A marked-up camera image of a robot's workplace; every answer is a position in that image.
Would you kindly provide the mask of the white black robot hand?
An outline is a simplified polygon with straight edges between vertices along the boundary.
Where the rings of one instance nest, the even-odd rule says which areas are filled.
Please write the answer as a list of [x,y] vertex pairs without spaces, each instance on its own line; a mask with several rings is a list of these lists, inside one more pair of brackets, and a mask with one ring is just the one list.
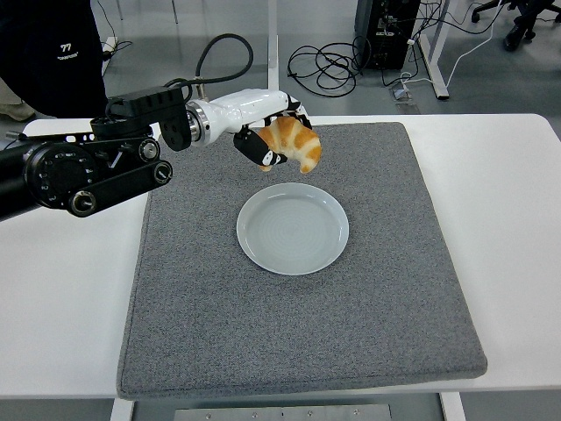
[[199,145],[209,145],[230,133],[237,150],[264,171],[293,160],[307,174],[321,159],[321,142],[305,108],[283,91],[245,89],[190,105],[201,130]]

